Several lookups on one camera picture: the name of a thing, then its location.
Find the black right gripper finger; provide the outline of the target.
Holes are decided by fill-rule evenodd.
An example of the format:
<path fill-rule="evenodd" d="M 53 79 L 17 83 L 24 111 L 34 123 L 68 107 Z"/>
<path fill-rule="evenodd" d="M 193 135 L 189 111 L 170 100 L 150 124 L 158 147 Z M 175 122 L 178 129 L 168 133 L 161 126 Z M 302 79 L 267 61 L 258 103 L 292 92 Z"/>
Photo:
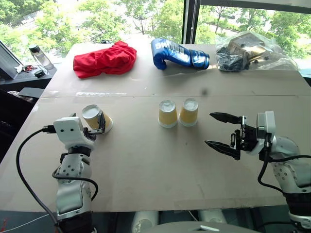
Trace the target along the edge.
<path fill-rule="evenodd" d="M 221 142 L 209 141 L 209 140 L 205 140 L 204 142 L 209 147 L 216 150 L 217 152 L 224 154 L 224 155 L 227 155 L 227 156 L 230 156 L 230 157 L 234 158 L 235 160 L 240 160 L 240 157 L 241 157 L 240 150 L 232 148 L 229 145 L 221 143 Z"/>
<path fill-rule="evenodd" d="M 228 113 L 221 113 L 221 112 L 213 112 L 210 113 L 209 115 L 214 119 L 223 123 L 242 124 L 241 116 L 234 116 Z"/>

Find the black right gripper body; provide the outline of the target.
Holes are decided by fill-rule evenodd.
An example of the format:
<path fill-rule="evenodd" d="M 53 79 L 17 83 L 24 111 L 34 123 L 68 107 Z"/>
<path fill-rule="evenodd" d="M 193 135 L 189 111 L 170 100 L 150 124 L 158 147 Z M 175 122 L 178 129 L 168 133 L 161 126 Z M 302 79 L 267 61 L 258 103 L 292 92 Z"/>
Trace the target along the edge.
<path fill-rule="evenodd" d="M 238 151 L 252 151 L 257 145 L 256 128 L 247 125 L 245 116 L 229 116 L 229 122 L 240 124 L 241 128 L 235 130 L 230 136 L 230 147 Z"/>

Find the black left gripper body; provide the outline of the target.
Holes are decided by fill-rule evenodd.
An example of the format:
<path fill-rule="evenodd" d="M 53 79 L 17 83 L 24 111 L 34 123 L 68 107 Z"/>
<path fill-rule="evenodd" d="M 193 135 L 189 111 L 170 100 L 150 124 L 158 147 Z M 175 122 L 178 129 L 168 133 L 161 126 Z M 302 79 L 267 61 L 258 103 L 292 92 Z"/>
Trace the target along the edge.
<path fill-rule="evenodd" d="M 92 134 L 92 133 L 90 132 L 90 130 L 89 130 L 87 127 L 84 127 L 84 128 L 83 128 L 83 134 L 84 134 L 84 136 L 85 136 L 87 139 L 89 139 L 89 140 L 91 140 L 91 141 L 95 141 L 95 140 L 96 140 L 96 135 Z"/>

